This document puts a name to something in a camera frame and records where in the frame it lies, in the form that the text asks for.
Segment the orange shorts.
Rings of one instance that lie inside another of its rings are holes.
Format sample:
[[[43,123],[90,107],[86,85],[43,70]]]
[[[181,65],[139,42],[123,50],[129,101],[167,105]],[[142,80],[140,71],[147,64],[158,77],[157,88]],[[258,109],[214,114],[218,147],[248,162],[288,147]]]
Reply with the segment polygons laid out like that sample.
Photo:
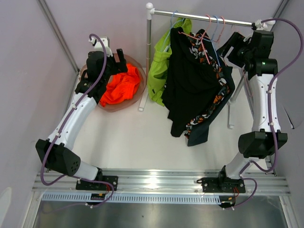
[[[137,67],[127,63],[128,71],[113,76],[106,86],[106,92],[99,101],[102,107],[116,105],[124,100],[130,100],[137,92],[140,85],[140,76]]]

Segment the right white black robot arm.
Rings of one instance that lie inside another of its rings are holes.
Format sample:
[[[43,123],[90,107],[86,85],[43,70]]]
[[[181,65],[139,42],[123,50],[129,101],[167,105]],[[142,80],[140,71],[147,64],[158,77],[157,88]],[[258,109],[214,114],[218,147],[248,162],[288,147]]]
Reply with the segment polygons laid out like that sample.
[[[234,186],[233,179],[240,179],[242,172],[252,164],[263,172],[270,172],[259,166],[258,161],[267,156],[277,159],[278,150],[287,142],[287,134],[281,131],[276,108],[276,83],[278,63],[270,58],[274,34],[256,30],[251,38],[234,32],[229,40],[218,49],[218,54],[227,57],[230,63],[244,68],[253,100],[252,131],[238,140],[238,154],[223,168],[225,175],[217,179],[221,191]]]

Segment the pink hanger of orange shorts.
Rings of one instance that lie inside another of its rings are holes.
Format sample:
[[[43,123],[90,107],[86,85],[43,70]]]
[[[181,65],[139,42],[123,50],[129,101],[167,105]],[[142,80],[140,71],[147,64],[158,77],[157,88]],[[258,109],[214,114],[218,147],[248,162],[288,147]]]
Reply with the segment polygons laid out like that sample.
[[[251,87],[250,87],[250,84],[249,84],[249,80],[248,80],[248,77],[247,77],[247,73],[246,73],[244,68],[242,68],[241,71],[242,71],[242,76],[243,76],[244,81],[245,81],[245,88],[247,90],[247,93],[248,93],[249,97],[253,97]]]

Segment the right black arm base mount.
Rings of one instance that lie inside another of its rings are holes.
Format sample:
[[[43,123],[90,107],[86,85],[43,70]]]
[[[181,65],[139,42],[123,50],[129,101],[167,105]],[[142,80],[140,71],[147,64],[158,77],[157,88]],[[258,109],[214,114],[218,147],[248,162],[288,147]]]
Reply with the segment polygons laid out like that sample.
[[[205,177],[196,180],[202,186],[204,193],[245,193],[244,181],[240,178],[232,179],[226,175],[224,166],[215,178]]]

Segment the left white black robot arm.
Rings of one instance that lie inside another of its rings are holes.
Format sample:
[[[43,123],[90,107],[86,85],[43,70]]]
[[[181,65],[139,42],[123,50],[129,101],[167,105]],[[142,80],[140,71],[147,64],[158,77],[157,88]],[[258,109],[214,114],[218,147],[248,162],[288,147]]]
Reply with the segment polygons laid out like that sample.
[[[117,49],[116,55],[117,58],[103,51],[88,53],[86,69],[81,74],[70,107],[49,137],[36,143],[42,162],[41,173],[47,168],[64,176],[85,179],[93,190],[102,187],[102,169],[82,161],[72,149],[82,125],[106,92],[110,77],[127,72],[123,50]]]

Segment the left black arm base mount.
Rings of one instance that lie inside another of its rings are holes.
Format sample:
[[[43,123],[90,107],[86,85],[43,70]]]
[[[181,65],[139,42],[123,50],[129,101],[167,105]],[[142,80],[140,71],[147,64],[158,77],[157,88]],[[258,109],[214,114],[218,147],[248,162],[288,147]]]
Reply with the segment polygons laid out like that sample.
[[[118,176],[106,175],[103,176],[102,181],[112,184],[114,191],[116,191],[118,186],[118,179]],[[108,184],[93,183],[81,179],[76,184],[76,190],[111,191],[112,188]]]

